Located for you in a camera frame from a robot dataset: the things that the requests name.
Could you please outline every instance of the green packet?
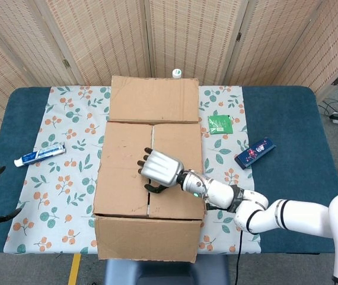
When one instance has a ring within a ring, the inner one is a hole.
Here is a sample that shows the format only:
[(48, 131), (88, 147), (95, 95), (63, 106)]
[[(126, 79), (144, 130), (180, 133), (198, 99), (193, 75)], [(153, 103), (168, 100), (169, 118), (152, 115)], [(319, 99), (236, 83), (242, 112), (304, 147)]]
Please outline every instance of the green packet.
[(209, 116), (210, 134), (233, 134), (231, 118), (228, 115)]

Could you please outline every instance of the cardboard box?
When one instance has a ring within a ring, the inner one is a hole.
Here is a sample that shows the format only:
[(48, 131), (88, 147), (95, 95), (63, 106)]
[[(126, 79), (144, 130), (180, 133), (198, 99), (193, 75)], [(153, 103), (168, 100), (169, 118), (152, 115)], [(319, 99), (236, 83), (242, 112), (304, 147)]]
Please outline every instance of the cardboard box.
[(203, 200), (179, 186), (149, 193), (137, 161), (150, 147), (202, 171), (200, 125), (108, 122), (94, 199), (100, 259), (195, 262)]
[(198, 80), (112, 78), (94, 198), (98, 257), (195, 262), (204, 202), (180, 186), (149, 193), (137, 165), (145, 147), (202, 171)]
[(110, 121), (198, 123), (198, 80), (112, 76)]

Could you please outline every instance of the yellow floor line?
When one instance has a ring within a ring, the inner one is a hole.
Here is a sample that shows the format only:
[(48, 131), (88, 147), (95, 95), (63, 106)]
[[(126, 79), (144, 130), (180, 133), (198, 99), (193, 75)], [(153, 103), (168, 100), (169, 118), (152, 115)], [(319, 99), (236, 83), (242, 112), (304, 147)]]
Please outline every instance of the yellow floor line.
[(68, 285), (75, 285), (76, 284), (76, 277), (78, 275), (79, 262), (80, 261), (81, 261), (81, 254), (74, 254), (73, 262), (72, 262), (72, 269), (70, 270)]

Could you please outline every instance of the floral tablecloth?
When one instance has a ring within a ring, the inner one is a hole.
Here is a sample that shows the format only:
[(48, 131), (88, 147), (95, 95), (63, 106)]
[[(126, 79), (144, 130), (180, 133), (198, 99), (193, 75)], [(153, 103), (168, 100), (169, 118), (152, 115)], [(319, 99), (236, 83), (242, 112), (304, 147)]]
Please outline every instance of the floral tablecloth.
[[(110, 87), (52, 87), (35, 149), (65, 142), (66, 154), (29, 166), (4, 252), (96, 254), (93, 199), (109, 113)], [(241, 87), (199, 87), (203, 171), (226, 184), (254, 190), (251, 169), (234, 156), (248, 147)], [(208, 116), (230, 115), (233, 134), (209, 133)], [(234, 254), (240, 229), (234, 214), (208, 211), (201, 254)], [(260, 252), (260, 236), (243, 234), (243, 253)]]

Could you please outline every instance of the white toothpaste tube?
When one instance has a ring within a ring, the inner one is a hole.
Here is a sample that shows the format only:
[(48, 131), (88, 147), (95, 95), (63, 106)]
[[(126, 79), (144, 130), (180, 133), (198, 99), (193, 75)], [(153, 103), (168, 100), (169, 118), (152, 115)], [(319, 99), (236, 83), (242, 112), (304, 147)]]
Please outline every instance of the white toothpaste tube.
[(50, 147), (42, 148), (41, 150), (37, 150), (32, 153), (27, 153), (22, 157), (20, 157), (19, 159), (15, 159), (14, 163), (16, 167), (20, 167), (23, 165), (40, 162), (44, 159), (47, 159), (48, 157), (62, 154), (65, 151), (66, 151), (65, 143), (60, 142), (59, 144), (53, 144)]

